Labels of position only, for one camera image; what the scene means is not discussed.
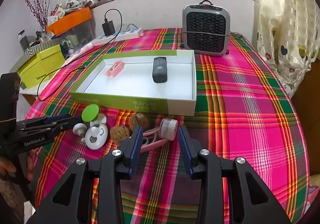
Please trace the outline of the person left hand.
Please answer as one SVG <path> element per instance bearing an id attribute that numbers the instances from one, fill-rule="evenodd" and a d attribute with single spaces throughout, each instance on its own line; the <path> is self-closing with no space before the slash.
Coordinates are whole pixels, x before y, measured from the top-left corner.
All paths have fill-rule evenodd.
<path id="1" fill-rule="evenodd" d="M 36 149 L 18 153 L 17 156 L 22 156 L 25 154 L 25 163 L 26 163 L 26 171 L 27 171 L 27 179 L 32 181 L 34 178 L 34 155 Z M 4 152 L 1 152 L 1 176 L 6 176 L 8 172 L 16 173 L 17 168 L 14 162 L 11 159 L 14 158 L 13 156 L 9 156 Z"/>

